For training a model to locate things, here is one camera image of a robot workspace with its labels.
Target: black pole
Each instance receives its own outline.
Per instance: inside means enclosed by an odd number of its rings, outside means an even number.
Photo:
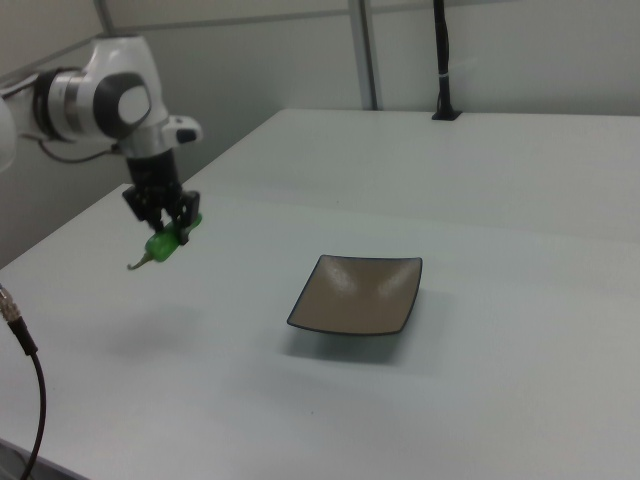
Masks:
[[[440,93],[434,120],[453,121],[462,112],[451,105],[451,89],[449,88],[449,32],[444,17],[444,0],[433,0],[433,16],[436,22],[436,48],[438,50],[438,76]]]
[[[369,22],[367,21],[366,0],[360,0],[360,21],[362,22],[362,36],[364,37],[364,51],[367,61],[367,77],[371,92],[371,110],[378,110],[378,94],[376,93],[376,79],[373,74],[373,56],[371,54],[371,38],[369,37]]]

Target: black cable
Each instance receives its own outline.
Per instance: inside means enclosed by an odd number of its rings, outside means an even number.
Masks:
[[[32,82],[25,83],[24,85],[21,85],[20,87],[16,88],[15,90],[10,90],[7,93],[3,93],[2,94],[2,99],[6,100],[8,98],[11,98],[14,95],[22,92],[23,90],[26,90],[27,88],[33,87],[34,83],[35,83],[35,80],[33,80]]]
[[[117,148],[116,147],[112,147],[110,150],[102,150],[101,152],[94,153],[93,155],[89,155],[88,157],[65,158],[65,157],[60,157],[59,155],[56,155],[55,153],[53,153],[51,150],[49,150],[46,147],[45,143],[46,143],[45,140],[38,140],[38,146],[40,147],[40,150],[42,150],[44,152],[44,154],[46,156],[48,156],[51,160],[55,160],[56,162],[59,162],[59,163],[65,163],[67,165],[73,165],[73,164],[76,164],[76,163],[90,162],[91,160],[95,160],[96,158],[100,158],[100,157],[102,157],[104,155],[118,155],[119,154]]]
[[[47,390],[44,384],[44,373],[42,373],[42,365],[40,365],[40,359],[38,358],[38,347],[33,341],[27,324],[20,314],[18,305],[13,301],[13,297],[9,291],[0,285],[0,314],[7,321],[7,325],[16,336],[24,354],[31,357],[33,366],[36,369],[36,376],[38,377],[38,390],[40,391],[40,418],[38,420],[38,431],[36,433],[36,441],[33,444],[33,449],[29,455],[29,460],[24,467],[24,472],[20,477],[20,480],[28,480],[31,475],[31,470],[36,464],[38,459],[38,452],[40,451],[40,444],[42,443],[42,435],[44,434],[44,424],[47,418]]]
[[[28,480],[29,475],[31,475],[31,470],[33,470],[33,467],[36,464],[36,460],[38,459],[38,452],[40,451],[40,444],[42,443],[42,436],[44,434],[44,423],[47,418],[47,391],[44,385],[44,374],[42,373],[42,366],[40,365],[38,354],[32,354],[31,360],[33,360],[33,366],[35,367],[36,375],[38,376],[38,389],[40,390],[40,419],[38,420],[36,441],[33,444],[31,455],[29,456],[29,460],[27,461],[24,472],[22,472],[20,480]]]
[[[27,460],[26,460],[26,459],[25,459],[25,458],[20,454],[20,452],[18,452],[18,451],[16,451],[16,450],[13,450],[13,449],[11,449],[11,451],[13,452],[13,454],[14,454],[16,457],[18,457],[18,459],[20,460],[20,463],[22,463],[23,467],[24,467],[24,468],[27,468]],[[29,478],[30,478],[31,480],[34,480],[34,478],[33,478],[33,473],[32,473],[31,475],[29,475]]]

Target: metal connector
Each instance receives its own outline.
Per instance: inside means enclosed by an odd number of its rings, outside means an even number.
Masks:
[[[9,291],[0,285],[0,313],[7,323],[15,322],[21,318],[20,309]]]

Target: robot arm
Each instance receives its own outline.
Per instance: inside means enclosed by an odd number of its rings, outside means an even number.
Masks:
[[[198,217],[200,196],[182,189],[172,149],[200,140],[200,125],[167,112],[153,57],[142,37],[98,37],[93,47],[82,70],[40,72],[22,82],[25,85],[3,91],[17,132],[62,142],[117,144],[133,181],[123,196],[134,214],[161,233],[166,211],[178,243],[184,245]],[[10,127],[1,129],[10,135]]]

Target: white wall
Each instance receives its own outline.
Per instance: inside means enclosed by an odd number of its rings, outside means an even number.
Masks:
[[[88,0],[0,2],[0,77],[102,32]]]
[[[362,108],[347,0],[107,7],[116,29],[144,34],[170,110],[202,123],[204,142],[180,152],[185,177],[283,108]]]
[[[446,0],[445,4],[456,108],[640,114],[638,0]],[[372,0],[384,109],[435,108],[431,6],[416,0]]]

